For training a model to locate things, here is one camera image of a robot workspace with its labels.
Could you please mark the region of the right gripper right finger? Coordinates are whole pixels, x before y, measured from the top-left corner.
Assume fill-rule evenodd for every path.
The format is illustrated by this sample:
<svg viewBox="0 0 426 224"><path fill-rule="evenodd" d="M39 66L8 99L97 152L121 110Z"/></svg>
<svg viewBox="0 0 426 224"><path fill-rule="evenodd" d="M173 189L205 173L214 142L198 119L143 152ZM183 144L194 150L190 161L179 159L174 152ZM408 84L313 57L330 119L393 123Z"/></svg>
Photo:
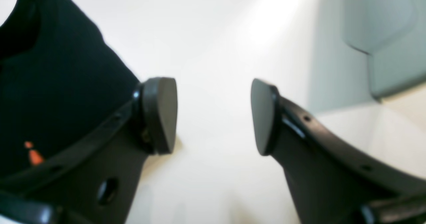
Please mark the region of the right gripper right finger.
<svg viewBox="0 0 426 224"><path fill-rule="evenodd" d="M424 224L424 179L352 147L260 79L251 84L255 140L283 168L301 224Z"/></svg>

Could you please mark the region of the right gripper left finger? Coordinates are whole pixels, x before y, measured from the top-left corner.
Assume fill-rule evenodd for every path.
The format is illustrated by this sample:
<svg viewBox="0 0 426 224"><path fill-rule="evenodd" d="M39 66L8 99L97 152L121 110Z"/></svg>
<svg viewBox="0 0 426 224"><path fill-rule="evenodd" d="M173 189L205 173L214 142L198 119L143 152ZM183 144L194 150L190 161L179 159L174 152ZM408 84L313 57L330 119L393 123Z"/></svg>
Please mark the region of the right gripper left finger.
<svg viewBox="0 0 426 224"><path fill-rule="evenodd" d="M1 179L1 216L22 224L123 224L150 155L175 147L177 84L156 77L96 129L47 158L24 143L30 168Z"/></svg>

